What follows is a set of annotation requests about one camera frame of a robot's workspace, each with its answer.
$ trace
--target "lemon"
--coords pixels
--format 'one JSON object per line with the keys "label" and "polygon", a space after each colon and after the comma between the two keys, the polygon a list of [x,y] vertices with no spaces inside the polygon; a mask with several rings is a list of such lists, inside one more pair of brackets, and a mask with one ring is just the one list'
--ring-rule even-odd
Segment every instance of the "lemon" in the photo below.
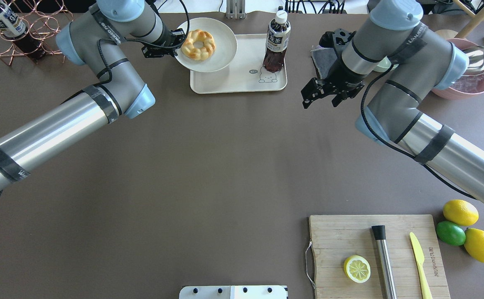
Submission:
{"label": "lemon", "polygon": [[470,202],[453,199],[443,206],[443,216],[457,225],[468,226],[478,221],[478,210]]}
{"label": "lemon", "polygon": [[360,255],[347,257],[345,263],[343,263],[343,270],[347,274],[347,277],[359,284],[366,282],[371,276],[369,263],[366,259],[360,257]]}
{"label": "lemon", "polygon": [[465,250],[476,260],[484,263],[484,231],[477,228],[465,230]]}

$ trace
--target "iced tea bottle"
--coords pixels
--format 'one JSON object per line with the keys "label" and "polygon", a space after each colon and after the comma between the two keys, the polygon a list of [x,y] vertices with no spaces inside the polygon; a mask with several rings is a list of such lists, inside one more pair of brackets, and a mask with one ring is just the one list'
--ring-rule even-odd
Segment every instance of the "iced tea bottle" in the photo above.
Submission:
{"label": "iced tea bottle", "polygon": [[274,73],[282,70],[288,39],[290,39],[288,13],[284,10],[279,10],[268,25],[266,55],[264,55],[263,61],[263,65],[268,72]]}
{"label": "iced tea bottle", "polygon": [[31,36],[26,23],[3,0],[0,0],[0,31],[6,40],[14,43],[32,60],[39,60],[46,55],[42,41]]}

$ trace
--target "lemon half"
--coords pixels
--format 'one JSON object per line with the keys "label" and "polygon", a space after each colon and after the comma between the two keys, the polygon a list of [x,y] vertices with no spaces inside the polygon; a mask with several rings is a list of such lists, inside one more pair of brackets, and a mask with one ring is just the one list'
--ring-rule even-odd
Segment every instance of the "lemon half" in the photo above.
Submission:
{"label": "lemon half", "polygon": [[371,267],[369,263],[360,255],[352,255],[347,257],[343,263],[343,270],[347,277],[359,284],[366,282],[371,277]]}

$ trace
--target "metal spoon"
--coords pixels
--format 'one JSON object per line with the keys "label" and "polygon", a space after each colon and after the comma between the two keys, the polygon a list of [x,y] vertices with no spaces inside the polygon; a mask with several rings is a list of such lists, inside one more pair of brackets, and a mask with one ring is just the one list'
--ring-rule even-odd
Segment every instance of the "metal spoon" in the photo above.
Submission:
{"label": "metal spoon", "polygon": [[469,57],[469,67],[464,76],[476,76],[484,73],[484,47],[473,46],[462,50]]}

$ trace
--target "brown table surface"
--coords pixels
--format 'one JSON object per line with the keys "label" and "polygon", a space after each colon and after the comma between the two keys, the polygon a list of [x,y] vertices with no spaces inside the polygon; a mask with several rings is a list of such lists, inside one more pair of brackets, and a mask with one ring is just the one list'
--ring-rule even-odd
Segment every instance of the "brown table surface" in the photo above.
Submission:
{"label": "brown table surface", "polygon": [[[265,33],[273,15],[223,20]],[[184,15],[163,15],[175,28]],[[312,298],[304,250],[311,214],[432,214],[461,196],[414,161],[354,128],[360,97],[305,110],[310,49],[367,15],[290,15],[282,91],[198,95],[175,59],[124,52],[157,103],[121,117],[8,187],[0,200],[0,298],[177,298],[182,286],[285,284]],[[468,17],[426,16],[431,29]],[[484,23],[468,39],[484,45]],[[0,62],[0,137],[97,82],[87,66],[48,57]],[[420,108],[484,149],[484,95]],[[484,229],[484,204],[473,202]],[[484,264],[440,244],[452,298],[484,298]]]}

